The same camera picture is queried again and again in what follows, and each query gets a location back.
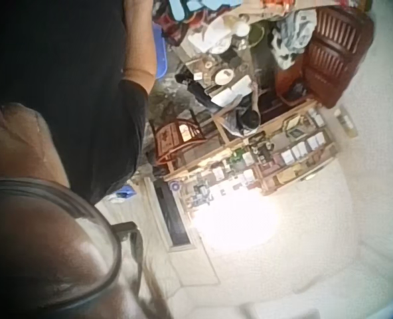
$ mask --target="blue cloth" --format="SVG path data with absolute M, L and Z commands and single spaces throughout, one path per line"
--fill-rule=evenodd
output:
M 242 4 L 242 0 L 169 0 L 169 2 L 171 13 L 176 21 L 183 21 L 187 11 L 198 11 L 203 7 L 216 11 L 223 5 L 236 7 Z

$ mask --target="white wall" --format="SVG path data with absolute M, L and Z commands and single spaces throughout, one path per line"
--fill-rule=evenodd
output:
M 335 132 L 361 240 L 393 261 L 393 1 L 375 1 L 372 17 L 374 43 L 341 99 L 359 137 Z
M 360 262 L 307 292 L 254 305 L 257 319 L 294 319 L 318 309 L 322 319 L 365 319 L 393 299 L 393 284 Z
M 220 284 L 186 287 L 196 306 L 282 298 L 339 272 L 358 256 L 351 197 L 338 161 L 268 199 L 266 213 L 273 207 L 279 215 L 279 227 L 268 242 L 232 253 L 215 251 L 205 242 Z M 187 266 L 191 272 L 192 261 Z

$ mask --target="bright light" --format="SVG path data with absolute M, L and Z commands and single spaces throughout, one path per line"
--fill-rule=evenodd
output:
M 193 225 L 206 244 L 228 252 L 265 243 L 275 234 L 279 220 L 268 197 L 240 189 L 196 212 Z

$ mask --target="blue container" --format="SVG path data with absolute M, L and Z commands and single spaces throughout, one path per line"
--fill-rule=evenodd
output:
M 167 73 L 167 52 L 165 50 L 165 40 L 163 31 L 159 25 L 152 24 L 154 33 L 155 50 L 157 51 L 157 78 L 162 78 Z

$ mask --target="clothing pile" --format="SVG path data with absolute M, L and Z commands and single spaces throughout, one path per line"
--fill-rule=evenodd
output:
M 316 28 L 316 10 L 293 11 L 276 23 L 270 35 L 270 46 L 276 62 L 283 70 L 294 64 L 304 52 Z
M 167 42 L 179 46 L 188 30 L 209 25 L 215 18 L 242 4 L 242 0 L 155 0 L 153 21 Z

